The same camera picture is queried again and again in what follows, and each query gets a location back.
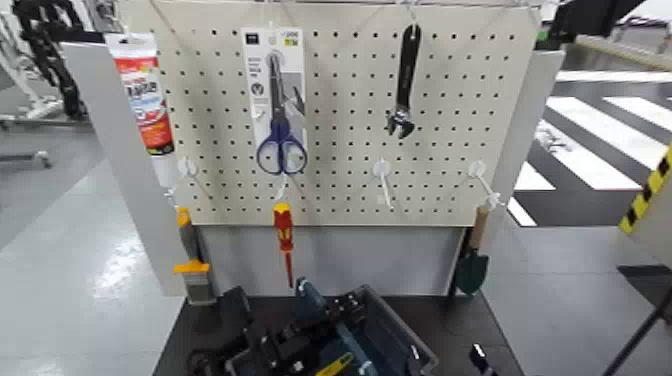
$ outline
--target pegboard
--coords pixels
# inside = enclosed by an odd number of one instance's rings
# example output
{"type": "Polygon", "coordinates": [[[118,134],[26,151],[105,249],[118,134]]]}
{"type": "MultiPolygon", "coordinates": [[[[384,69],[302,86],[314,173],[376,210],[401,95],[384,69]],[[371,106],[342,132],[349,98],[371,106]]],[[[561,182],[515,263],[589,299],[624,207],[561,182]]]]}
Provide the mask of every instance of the pegboard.
{"type": "Polygon", "coordinates": [[[395,102],[406,8],[373,4],[131,1],[133,31],[160,48],[178,157],[200,169],[177,190],[197,224],[268,225],[282,178],[256,147],[242,44],[244,26],[304,30],[308,166],[286,197],[296,225],[468,226],[485,193],[466,171],[484,161],[491,181],[539,26],[525,7],[416,7],[422,43],[404,140],[383,129],[395,102]],[[394,209],[381,203],[379,158],[394,209]]]}

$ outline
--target yellow and black striped tape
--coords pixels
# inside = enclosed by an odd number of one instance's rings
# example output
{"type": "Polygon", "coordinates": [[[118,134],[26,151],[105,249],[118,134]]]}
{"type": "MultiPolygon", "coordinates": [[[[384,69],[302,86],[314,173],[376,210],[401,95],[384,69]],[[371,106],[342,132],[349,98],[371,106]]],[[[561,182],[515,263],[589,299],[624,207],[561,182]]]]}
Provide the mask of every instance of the yellow and black striped tape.
{"type": "Polygon", "coordinates": [[[662,161],[658,164],[658,167],[651,173],[649,179],[646,181],[644,190],[639,193],[635,200],[630,205],[630,209],[625,214],[625,217],[621,219],[619,227],[626,234],[631,234],[635,223],[644,216],[646,210],[651,204],[651,199],[653,196],[660,192],[660,189],[665,184],[665,181],[672,175],[670,173],[672,170],[672,147],[667,149],[667,154],[662,161]]]}

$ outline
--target yellow screwdriver handle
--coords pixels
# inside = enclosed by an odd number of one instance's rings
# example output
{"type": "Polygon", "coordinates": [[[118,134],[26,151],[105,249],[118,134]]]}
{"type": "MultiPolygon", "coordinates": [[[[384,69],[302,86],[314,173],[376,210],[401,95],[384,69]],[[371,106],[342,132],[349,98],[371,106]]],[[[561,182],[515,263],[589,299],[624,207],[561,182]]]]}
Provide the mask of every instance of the yellow screwdriver handle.
{"type": "Polygon", "coordinates": [[[345,353],[330,365],[322,368],[318,373],[315,374],[315,376],[335,376],[348,364],[352,363],[353,359],[355,359],[355,356],[352,355],[352,353],[345,353]]]}

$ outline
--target blue scissors handle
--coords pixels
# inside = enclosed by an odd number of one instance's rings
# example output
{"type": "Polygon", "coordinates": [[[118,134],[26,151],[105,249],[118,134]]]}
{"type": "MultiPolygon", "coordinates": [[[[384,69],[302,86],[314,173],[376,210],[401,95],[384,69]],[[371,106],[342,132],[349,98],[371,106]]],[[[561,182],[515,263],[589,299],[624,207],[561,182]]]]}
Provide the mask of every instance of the blue scissors handle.
{"type": "Polygon", "coordinates": [[[271,135],[268,136],[257,149],[257,164],[259,167],[266,173],[271,175],[280,175],[285,173],[287,175],[295,175],[303,171],[308,163],[308,153],[303,145],[292,135],[289,122],[287,119],[280,120],[271,120],[271,135]],[[269,151],[272,148],[275,148],[275,163],[271,160],[270,155],[262,155],[264,151],[269,151]],[[293,166],[293,168],[288,168],[289,155],[287,155],[289,150],[299,152],[299,161],[298,165],[293,166]],[[269,162],[262,161],[263,158],[269,160],[269,162]],[[273,165],[277,168],[269,168],[270,165],[273,165]]]}

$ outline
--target black tabletop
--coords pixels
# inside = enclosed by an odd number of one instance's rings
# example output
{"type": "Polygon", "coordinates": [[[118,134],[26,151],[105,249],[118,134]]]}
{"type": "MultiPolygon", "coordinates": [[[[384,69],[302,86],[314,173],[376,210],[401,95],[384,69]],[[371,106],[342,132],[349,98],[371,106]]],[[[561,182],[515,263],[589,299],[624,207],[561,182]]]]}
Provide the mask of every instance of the black tabletop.
{"type": "MultiPolygon", "coordinates": [[[[257,322],[271,329],[292,319],[292,297],[250,297],[257,322]]],[[[436,376],[476,376],[468,359],[470,346],[479,343],[501,376],[522,376],[511,349],[485,299],[457,297],[385,297],[385,301],[439,357],[436,376]]],[[[214,349],[238,336],[246,316],[239,295],[229,291],[211,307],[182,306],[154,370],[155,376],[184,376],[187,357],[196,349],[214,349]]]]}

